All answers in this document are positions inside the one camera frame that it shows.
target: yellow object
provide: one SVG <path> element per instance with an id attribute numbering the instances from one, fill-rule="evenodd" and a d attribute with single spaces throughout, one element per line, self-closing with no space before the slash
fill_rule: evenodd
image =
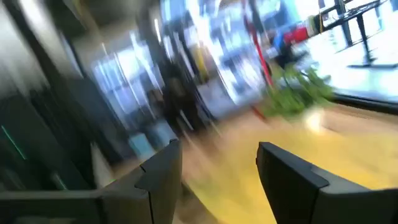
<path id="1" fill-rule="evenodd" d="M 323 32 L 323 19 L 322 19 L 322 15 L 321 15 L 321 7 L 319 6 L 319 31 L 320 34 L 322 34 Z"/>
<path id="2" fill-rule="evenodd" d="M 370 189 L 398 186 L 396 133 L 339 134 L 293 127 L 270 130 L 268 125 L 261 127 L 249 119 L 252 121 L 243 121 L 236 129 L 221 129 L 225 137 L 219 159 L 213 166 L 207 165 L 210 171 L 205 177 L 187 181 L 220 223 L 276 223 L 255 164 L 261 141 Z"/>

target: floor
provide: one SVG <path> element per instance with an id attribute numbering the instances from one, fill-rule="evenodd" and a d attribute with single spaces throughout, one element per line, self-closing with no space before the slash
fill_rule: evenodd
<path id="1" fill-rule="evenodd" d="M 234 116 L 183 140 L 183 179 L 193 193 L 176 223 L 275 223 L 254 163 L 259 141 L 370 189 L 398 187 L 397 134 L 398 117 L 341 105 L 290 122 Z"/>

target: person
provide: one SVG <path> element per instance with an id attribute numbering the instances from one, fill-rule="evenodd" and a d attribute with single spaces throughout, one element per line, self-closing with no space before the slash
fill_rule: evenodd
<path id="1" fill-rule="evenodd" d="M 193 131 L 200 130 L 204 127 L 204 123 L 198 114 L 194 92 L 183 84 L 181 71 L 176 64 L 170 64 L 169 73 L 170 77 L 165 81 L 163 89 L 165 119 L 178 136 L 183 134 L 183 127 L 180 124 L 181 121 L 185 121 L 181 112 L 189 123 L 188 127 L 191 126 Z"/>

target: table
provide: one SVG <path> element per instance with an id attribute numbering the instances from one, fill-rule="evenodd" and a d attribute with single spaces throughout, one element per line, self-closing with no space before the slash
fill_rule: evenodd
<path id="1" fill-rule="evenodd" d="M 335 21 L 333 21 L 331 24 L 327 25 L 325 27 L 325 30 L 332 29 L 336 26 L 340 26 L 352 19 L 356 19 L 359 27 L 359 31 L 361 33 L 361 38 L 363 40 L 363 46 L 365 49 L 365 56 L 364 60 L 362 62 L 359 62 L 358 64 L 354 65 L 349 65 L 349 67 L 352 68 L 395 68 L 398 66 L 397 62 L 387 62 L 387 63 L 382 63 L 381 60 L 379 60 L 376 57 L 372 57 L 371 51 L 369 49 L 369 44 L 368 44 L 368 37 L 366 36 L 365 32 L 365 26 L 364 26 L 364 21 L 363 21 L 363 14 L 365 12 L 370 11 L 371 9 L 375 9 L 379 7 L 381 4 L 385 3 L 386 1 L 381 1 L 381 0 L 376 0 L 372 1 L 370 3 L 364 4 L 362 6 L 356 7 L 354 9 L 350 9 L 344 14 L 339 15 Z"/>

